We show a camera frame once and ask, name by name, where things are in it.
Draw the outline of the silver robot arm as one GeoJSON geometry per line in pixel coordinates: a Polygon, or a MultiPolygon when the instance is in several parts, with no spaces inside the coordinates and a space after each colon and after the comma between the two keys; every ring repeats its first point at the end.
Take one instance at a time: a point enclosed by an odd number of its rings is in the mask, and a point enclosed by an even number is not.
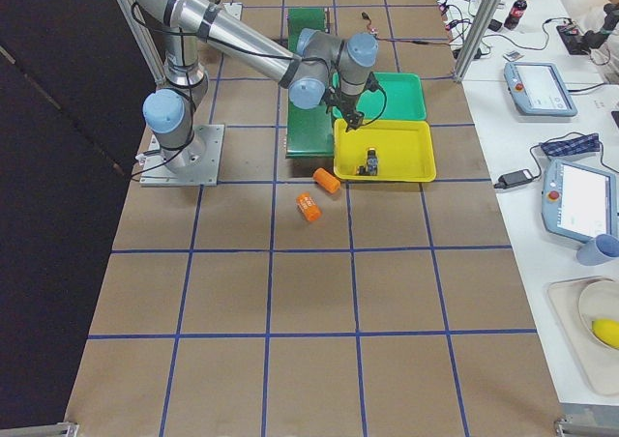
{"type": "Polygon", "coordinates": [[[377,87],[374,36],[359,33],[344,40],[305,28],[290,51],[234,17],[218,0],[134,0],[133,6],[154,18],[157,32],[165,36],[165,82],[142,106],[159,143],[161,162],[153,172],[169,173],[179,185],[206,184],[218,173],[216,130],[193,123],[208,90],[197,54],[199,41],[276,81],[294,106],[336,108],[349,129],[363,125],[365,116],[357,103],[366,90],[377,87]]]}

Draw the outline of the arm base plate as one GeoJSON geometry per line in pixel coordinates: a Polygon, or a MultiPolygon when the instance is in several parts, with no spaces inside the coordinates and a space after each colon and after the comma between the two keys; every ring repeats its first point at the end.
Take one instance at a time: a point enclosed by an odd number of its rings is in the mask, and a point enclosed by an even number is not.
{"type": "Polygon", "coordinates": [[[140,166],[145,172],[139,175],[139,184],[143,187],[214,187],[219,179],[224,131],[223,124],[194,126],[192,143],[178,156],[162,150],[152,134],[147,151],[154,151],[154,154],[140,156],[140,166]]]}

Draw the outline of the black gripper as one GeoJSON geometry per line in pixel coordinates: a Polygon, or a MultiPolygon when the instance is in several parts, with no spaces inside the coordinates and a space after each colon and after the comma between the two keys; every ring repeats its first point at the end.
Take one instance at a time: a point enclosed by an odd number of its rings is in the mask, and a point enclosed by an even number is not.
{"type": "Polygon", "coordinates": [[[366,114],[358,109],[360,97],[366,92],[376,92],[380,87],[374,72],[369,72],[362,83],[351,83],[340,73],[333,73],[332,84],[325,90],[322,101],[329,109],[335,107],[345,123],[346,131],[360,127],[366,114]]]}

